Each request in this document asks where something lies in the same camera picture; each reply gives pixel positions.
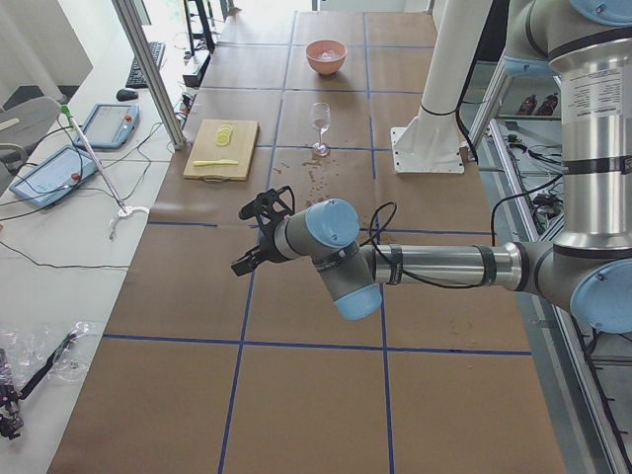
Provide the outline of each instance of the wooden cutting board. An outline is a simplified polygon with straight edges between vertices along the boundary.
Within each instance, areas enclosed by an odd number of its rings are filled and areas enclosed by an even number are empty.
[[[224,124],[233,127],[230,143],[215,144],[217,130]],[[259,123],[254,120],[203,120],[183,176],[189,180],[217,179],[246,181]],[[235,160],[237,165],[194,166],[195,161]]]

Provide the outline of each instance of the black keyboard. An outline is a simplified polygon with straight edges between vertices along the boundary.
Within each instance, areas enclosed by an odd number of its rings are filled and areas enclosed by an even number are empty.
[[[160,68],[162,56],[165,54],[165,43],[152,41],[149,43],[149,50],[151,51],[151,55],[154,57],[156,65],[158,66],[158,68]],[[125,87],[130,87],[131,89],[142,89],[148,87],[145,76],[142,75],[142,71],[140,70],[138,59],[136,59],[135,57],[134,60],[131,62],[131,67],[129,68],[129,76],[127,76]]]

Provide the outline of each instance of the pink bowl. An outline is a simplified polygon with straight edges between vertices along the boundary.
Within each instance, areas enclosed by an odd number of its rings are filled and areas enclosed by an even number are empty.
[[[320,39],[309,44],[305,54],[312,69],[327,76],[342,67],[347,57],[347,47],[333,39]]]

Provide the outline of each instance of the computer mouse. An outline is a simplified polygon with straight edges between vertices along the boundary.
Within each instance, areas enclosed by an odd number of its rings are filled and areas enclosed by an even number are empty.
[[[138,91],[134,89],[119,89],[117,92],[117,100],[119,102],[132,101],[138,99]]]

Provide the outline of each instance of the gray chair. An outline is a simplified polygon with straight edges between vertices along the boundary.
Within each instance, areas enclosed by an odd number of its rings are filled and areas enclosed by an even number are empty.
[[[50,97],[30,99],[7,111],[0,108],[0,161],[10,171],[26,163],[60,112]]]

